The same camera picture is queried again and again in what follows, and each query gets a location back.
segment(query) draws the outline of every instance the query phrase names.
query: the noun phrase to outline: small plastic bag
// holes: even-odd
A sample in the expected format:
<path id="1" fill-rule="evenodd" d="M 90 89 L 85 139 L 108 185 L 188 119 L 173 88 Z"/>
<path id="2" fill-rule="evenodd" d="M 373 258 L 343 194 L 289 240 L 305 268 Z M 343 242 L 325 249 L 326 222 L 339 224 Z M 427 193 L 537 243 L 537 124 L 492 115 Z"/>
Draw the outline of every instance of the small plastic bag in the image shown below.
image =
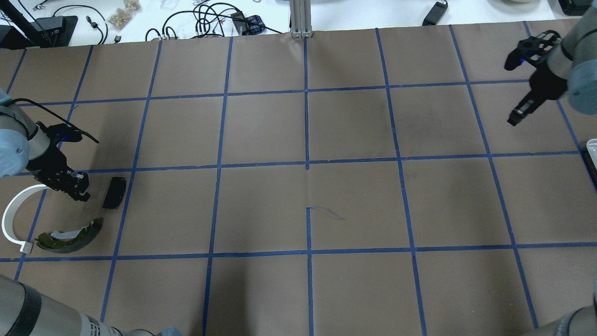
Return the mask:
<path id="1" fill-rule="evenodd" d="M 108 22 L 116 27 L 116 29 L 121 30 L 122 28 L 124 28 L 131 20 L 133 19 L 133 15 L 128 12 L 123 10 L 122 8 L 117 8 L 116 12 L 114 14 L 112 14 L 112 16 L 110 16 L 108 18 Z"/>
<path id="2" fill-rule="evenodd" d="M 139 0 L 124 0 L 124 8 L 131 12 L 137 12 L 141 10 L 141 4 L 139 4 Z"/>

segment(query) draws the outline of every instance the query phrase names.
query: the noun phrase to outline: white table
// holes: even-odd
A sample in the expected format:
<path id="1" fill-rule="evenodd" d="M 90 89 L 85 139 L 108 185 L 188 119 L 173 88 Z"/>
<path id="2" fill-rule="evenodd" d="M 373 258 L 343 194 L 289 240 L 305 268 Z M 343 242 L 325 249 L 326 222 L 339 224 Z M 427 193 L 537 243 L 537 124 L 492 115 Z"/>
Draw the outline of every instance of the white table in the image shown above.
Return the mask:
<path id="1" fill-rule="evenodd" d="M 27 9 L 41 0 L 22 0 Z M 312 0 L 313 30 L 351 30 L 386 27 L 420 26 L 436 0 Z M 18 8 L 16 0 L 11 2 Z M 162 9 L 160 0 L 140 0 L 142 11 L 121 31 L 122 42 L 144 41 L 149 28 L 161 30 L 164 20 L 172 13 L 191 10 L 192 0 L 180 0 L 175 9 Z M 246 16 L 258 14 L 266 26 L 289 31 L 290 9 L 286 0 L 227 0 L 240 8 Z M 558 0 L 535 0 L 530 3 L 517 3 L 510 0 L 449 0 L 450 7 L 442 25 L 463 23 L 513 22 L 532 20 L 553 20 L 569 18 L 558 4 Z M 36 17 L 50 16 L 58 7 L 70 4 L 85 4 L 96 7 L 108 18 L 117 7 L 124 7 L 122 0 L 49 0 L 46 9 L 31 11 Z M 101 18 L 89 9 L 76 8 L 59 12 L 63 15 L 79 16 L 79 23 L 73 34 L 71 45 L 95 44 L 100 34 L 85 21 L 89 15 L 104 29 Z M 195 36 L 193 14 L 180 14 L 169 21 L 179 37 Z M 118 33 L 110 24 L 106 43 L 112 43 Z M 232 33 L 232 22 L 224 24 L 226 36 Z"/>

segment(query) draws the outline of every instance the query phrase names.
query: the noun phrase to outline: power adapter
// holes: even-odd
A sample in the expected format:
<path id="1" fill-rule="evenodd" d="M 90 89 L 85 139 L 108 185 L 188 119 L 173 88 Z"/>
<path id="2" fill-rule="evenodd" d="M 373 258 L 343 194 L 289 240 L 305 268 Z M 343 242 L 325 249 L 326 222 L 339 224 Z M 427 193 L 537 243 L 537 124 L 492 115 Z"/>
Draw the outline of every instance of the power adapter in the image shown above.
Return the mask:
<path id="1" fill-rule="evenodd" d="M 570 16 L 584 15 L 591 7 L 591 0 L 559 0 L 564 14 Z"/>
<path id="2" fill-rule="evenodd" d="M 436 2 L 423 20 L 423 26 L 437 25 L 446 13 L 446 10 L 448 10 L 448 1 L 445 4 Z"/>

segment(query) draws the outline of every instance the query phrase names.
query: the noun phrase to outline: cable connector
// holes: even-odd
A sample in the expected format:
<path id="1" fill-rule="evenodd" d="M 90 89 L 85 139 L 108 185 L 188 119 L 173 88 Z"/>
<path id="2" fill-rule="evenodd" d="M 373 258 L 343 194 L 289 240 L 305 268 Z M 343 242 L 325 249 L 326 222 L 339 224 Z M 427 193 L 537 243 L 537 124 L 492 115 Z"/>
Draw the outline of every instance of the cable connector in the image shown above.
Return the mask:
<path id="1" fill-rule="evenodd" d="M 93 29 L 97 28 L 97 23 L 96 22 L 92 22 L 91 21 L 91 17 L 89 17 L 89 15 L 87 15 L 87 22 L 89 22 L 89 24 L 91 25 L 91 27 Z"/>

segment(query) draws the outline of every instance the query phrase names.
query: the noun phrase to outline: black cable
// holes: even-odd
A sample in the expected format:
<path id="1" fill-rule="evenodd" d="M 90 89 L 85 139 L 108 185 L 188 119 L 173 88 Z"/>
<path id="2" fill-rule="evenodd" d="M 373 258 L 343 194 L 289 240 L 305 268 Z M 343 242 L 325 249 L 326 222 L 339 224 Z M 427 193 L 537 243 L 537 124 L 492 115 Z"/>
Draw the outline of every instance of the black cable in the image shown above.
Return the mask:
<path id="1" fill-rule="evenodd" d="M 86 136 L 86 137 L 90 138 L 91 140 L 93 140 L 93 142 L 95 142 L 95 143 L 100 143 L 100 142 L 99 142 L 99 141 L 98 141 L 96 138 L 94 138 L 94 137 L 93 137 L 93 135 L 91 135 L 91 134 L 89 134 L 89 133 L 87 133 L 87 132 L 83 131 L 82 129 L 80 129 L 79 127 L 75 126 L 75 125 L 74 125 L 73 123 L 71 123 L 70 121 L 68 121 L 68 120 L 64 119 L 63 117 L 59 116 L 58 114 L 56 114 L 56 113 L 55 113 L 55 112 L 53 112 L 52 110 L 48 109 L 47 107 L 45 107 L 45 106 L 43 106 L 43 105 L 41 105 L 41 104 L 39 104 L 39 103 L 36 103 L 36 102 L 32 101 L 31 99 L 27 99 L 27 98 L 17 98 L 17 99 L 9 100 L 9 101 L 8 101 L 6 104 L 7 104 L 7 106 L 10 106 L 10 105 L 12 105 L 12 104 L 14 104 L 14 103 L 18 103 L 18 102 L 26 102 L 26 103 L 29 103 L 29 104 L 33 104 L 33 105 L 35 105 L 35 106 L 37 106 L 37 107 L 41 108 L 42 110 L 44 110 L 44 111 L 48 112 L 49 114 L 51 114 L 51 115 L 55 116 L 56 118 L 58 118 L 58 119 L 62 120 L 62 122 L 64 122 L 65 124 L 67 124 L 67 125 L 69 125 L 69 126 L 73 127 L 74 129 L 77 129 L 77 130 L 79 130 L 79 131 L 81 132 L 81 134 L 82 134 L 82 135 L 84 135 L 84 136 Z"/>
<path id="2" fill-rule="evenodd" d="M 168 28 L 172 29 L 172 33 L 174 33 L 174 39 L 178 39 L 179 37 L 176 35 L 174 28 L 172 28 L 170 26 L 166 27 L 166 35 L 168 36 L 168 39 L 170 39 L 170 35 L 168 34 Z"/>
<path id="3" fill-rule="evenodd" d="M 204 36 L 219 36 L 219 37 L 224 37 L 224 35 L 220 35 L 220 34 L 205 33 L 203 35 L 197 35 L 197 36 L 193 36 L 191 38 L 202 38 Z"/>
<path id="4" fill-rule="evenodd" d="M 104 43 L 104 32 L 102 32 L 101 29 L 99 29 L 99 28 L 97 28 L 97 30 L 99 30 L 100 34 L 101 34 L 100 42 L 97 43 L 98 45 L 100 45 L 100 44 Z"/>
<path id="5" fill-rule="evenodd" d="M 597 33 L 597 28 L 588 31 L 587 33 L 585 33 L 583 36 L 581 36 L 578 41 L 576 41 L 576 45 L 578 45 L 580 43 L 580 41 L 584 40 L 585 38 L 589 37 L 589 35 L 593 35 L 594 33 Z"/>
<path id="6" fill-rule="evenodd" d="M 204 4 L 204 3 L 208 2 L 208 1 L 209 0 L 203 0 L 203 1 L 201 1 L 200 3 L 197 4 L 197 6 L 195 6 L 193 8 L 193 11 L 196 11 L 197 8 L 199 8 L 199 6 L 201 6 L 202 4 Z M 193 16 L 195 17 L 195 20 L 199 20 L 199 17 L 197 16 L 197 14 L 193 14 Z"/>
<path id="7" fill-rule="evenodd" d="M 165 30 L 165 28 L 166 28 L 166 24 L 168 23 L 168 21 L 170 21 L 170 19 L 171 19 L 171 18 L 173 18 L 174 16 L 176 16 L 176 15 L 178 15 L 178 14 L 183 14 L 183 13 L 197 13 L 197 12 L 196 12 L 196 11 L 179 11 L 179 12 L 176 12 L 176 13 L 174 13 L 174 14 L 170 15 L 170 16 L 169 16 L 169 17 L 166 19 L 166 21 L 164 22 L 164 25 L 163 25 L 163 27 L 162 27 L 162 31 L 164 31 L 164 30 Z M 214 16 L 221 16 L 221 17 L 225 17 L 225 18 L 228 18 L 228 19 L 232 19 L 233 21 L 245 22 L 245 23 L 248 23 L 249 25 L 252 25 L 252 26 L 258 26 L 258 27 L 261 27 L 261 28 L 265 28 L 265 29 L 271 30 L 271 31 L 272 31 L 272 32 L 274 32 L 274 33 L 282 34 L 282 32 L 280 32 L 280 31 L 278 31 L 278 30 L 275 30 L 275 29 L 272 29 L 272 28 L 270 28 L 270 27 L 267 27 L 267 26 L 265 26 L 265 25 L 257 25 L 257 24 L 255 24 L 254 22 L 250 22 L 250 21 L 248 21 L 248 20 L 242 20 L 242 19 L 240 19 L 240 18 L 237 18 L 237 17 L 236 17 L 236 18 L 234 18 L 234 17 L 227 16 L 227 15 L 219 15 L 219 14 L 211 14 L 211 13 L 203 13 L 203 12 L 201 12 L 200 14 L 204 14 L 204 15 L 214 15 Z"/>
<path id="8" fill-rule="evenodd" d="M 74 8 L 74 7 L 89 8 L 89 9 L 96 11 L 96 13 L 100 15 L 101 19 L 104 20 L 104 24 L 106 25 L 106 34 L 100 44 L 106 43 L 106 40 L 108 39 L 108 23 L 106 22 L 106 18 L 101 14 L 101 12 L 99 10 L 95 9 L 94 7 L 88 6 L 88 5 L 66 5 L 66 6 L 62 6 L 62 7 L 58 8 L 57 10 L 55 10 L 54 14 L 52 14 L 52 16 L 53 17 L 56 16 L 56 13 L 58 13 L 60 10 L 62 10 L 64 8 Z"/>
<path id="9" fill-rule="evenodd" d="M 21 5 L 21 7 L 23 7 L 23 9 L 25 10 L 25 13 L 27 13 L 29 16 L 31 16 L 31 19 L 33 19 L 33 21 L 35 23 L 37 23 L 37 25 L 39 26 L 39 28 L 41 29 L 41 32 L 44 33 L 44 36 L 46 39 L 48 39 L 48 43 L 52 43 L 52 40 L 50 40 L 50 36 L 48 36 L 48 33 L 45 31 L 45 29 L 39 24 L 39 22 L 37 21 L 36 18 L 33 17 L 33 15 L 31 15 L 31 13 L 27 10 L 27 8 L 25 8 L 25 6 L 23 5 L 23 3 L 21 2 L 21 0 L 17 0 L 17 2 L 19 3 L 19 5 Z"/>
<path id="10" fill-rule="evenodd" d="M 206 7 L 208 7 L 208 9 L 211 9 L 211 10 L 212 10 L 214 13 L 216 12 L 216 11 L 215 11 L 215 10 L 212 8 L 212 6 L 207 6 L 207 5 L 206 5 Z M 217 21 L 218 21 L 218 25 L 220 26 L 220 32 L 221 32 L 221 34 L 222 34 L 222 35 L 225 35 L 225 34 L 224 34 L 224 28 L 222 27 L 222 22 L 221 22 L 221 20 L 220 20 L 220 16 L 221 16 L 221 15 L 222 15 L 222 14 L 223 14 L 225 11 L 229 11 L 229 10 L 233 10 L 233 9 L 234 9 L 234 8 L 227 8 L 227 9 L 225 9 L 225 10 L 223 10 L 223 11 L 219 12 L 219 13 L 217 14 L 217 16 L 216 16 L 214 19 L 212 19 L 212 21 L 208 21 L 206 17 L 202 17 L 200 20 L 198 20 L 198 21 L 197 21 L 197 24 L 195 24 L 195 32 L 197 33 L 197 35 L 199 35 L 199 31 L 201 31 L 201 33 L 203 33 L 203 30 L 205 30 L 205 32 L 206 32 L 206 33 L 210 32 L 210 30 L 211 30 L 211 24 L 212 24 L 212 23 L 214 23 L 214 22 L 217 20 Z M 203 29 L 197 30 L 197 25 L 198 25 L 198 24 L 199 24 L 199 23 L 200 23 L 202 20 L 203 20 L 203 22 L 204 22 L 204 23 L 201 23 L 201 25 L 203 25 L 203 27 L 202 27 Z"/>
<path id="11" fill-rule="evenodd" d="M 155 28 L 151 28 L 145 33 L 145 42 L 147 42 L 147 37 L 149 36 L 149 33 L 151 33 L 152 31 L 154 31 L 158 34 L 159 39 L 162 39 L 162 35 L 159 33 L 159 30 L 157 30 Z"/>
<path id="12" fill-rule="evenodd" d="M 206 11 L 205 11 L 205 13 L 204 13 L 204 17 L 206 18 L 206 15 L 207 15 L 207 14 L 209 14 L 209 13 L 207 12 L 208 10 L 211 10 L 211 11 L 212 11 L 212 12 L 215 14 L 215 13 L 216 13 L 216 10 L 215 10 L 215 9 L 213 9 L 213 7 L 214 7 L 214 6 L 217 6 L 217 5 L 226 5 L 226 6 L 230 7 L 230 8 L 228 8 L 228 9 L 226 9 L 226 10 L 231 10 L 231 9 L 234 9 L 234 10 L 236 10 L 236 12 L 237 12 L 237 13 L 241 13 L 241 15 L 242 15 L 242 19 L 244 20 L 244 22 L 247 22 L 247 18 L 245 17 L 245 14 L 243 14 L 243 12 L 242 12 L 242 11 L 241 11 L 241 10 L 240 10 L 238 7 L 236 7 L 236 6 L 232 5 L 232 4 L 228 4 L 228 3 L 226 3 L 226 2 L 216 2 L 215 4 L 211 4 L 211 5 L 209 5 L 209 6 L 205 5 L 205 6 L 207 7 L 207 10 L 206 10 Z M 222 23 L 221 23 L 220 16 L 221 16 L 221 14 L 222 14 L 222 13 L 224 13 L 226 10 L 223 10 L 222 12 L 220 12 L 220 14 L 216 15 L 216 17 L 215 17 L 215 18 L 214 18 L 212 21 L 210 21 L 210 23 L 212 23 L 213 21 L 215 21 L 215 20 L 218 20 L 218 24 L 220 25 L 220 31 L 222 32 L 222 35 L 225 35 L 225 34 L 224 34 L 224 29 L 222 28 Z"/>

